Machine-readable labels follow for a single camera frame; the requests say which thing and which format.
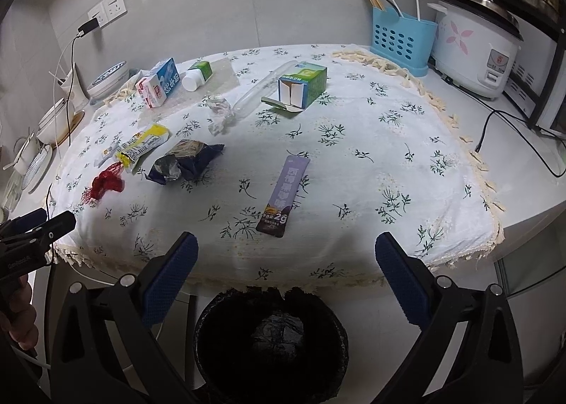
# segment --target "blue gripper pad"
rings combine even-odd
[[[168,260],[143,293],[143,316],[141,322],[146,328],[162,322],[171,308],[175,297],[191,273],[199,256],[196,237],[185,232],[168,252]]]
[[[421,330],[426,329],[431,321],[429,295],[413,270],[420,270],[421,276],[428,273],[433,281],[434,277],[428,268],[419,259],[408,257],[389,232],[377,237],[375,259],[409,323],[420,327]],[[422,265],[426,273],[417,268],[418,265]]]
[[[36,209],[35,211],[27,213],[26,215],[15,218],[13,220],[15,222],[13,225],[13,232],[15,235],[26,233],[27,231],[41,225],[46,220],[47,212],[45,212],[45,209]]]

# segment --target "wall outlet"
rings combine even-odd
[[[102,5],[108,15],[108,21],[112,21],[127,12],[124,0],[103,0]]]
[[[102,3],[99,3],[98,5],[94,6],[93,8],[91,8],[89,10],[88,18],[89,19],[94,19],[94,18],[98,19],[98,25],[100,27],[103,27],[106,24],[108,24],[108,16],[106,15],[106,11],[104,10]]]

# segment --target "green label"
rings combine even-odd
[[[204,81],[208,81],[208,79],[212,76],[212,69],[210,68],[210,63],[208,61],[199,61],[194,63],[189,70],[191,69],[199,69],[203,74]]]

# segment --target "human hand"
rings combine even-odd
[[[4,313],[0,312],[0,328],[9,332],[15,342],[18,342],[22,350],[31,350],[37,345],[39,330],[35,320],[37,312],[30,302],[32,300],[32,287],[28,283],[28,276],[20,277],[21,289],[15,291],[10,297],[10,310],[16,313],[16,319],[10,323]]]

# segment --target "trash can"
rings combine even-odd
[[[218,294],[196,323],[195,361],[208,402],[316,404],[338,393],[348,363],[344,327],[299,288]]]

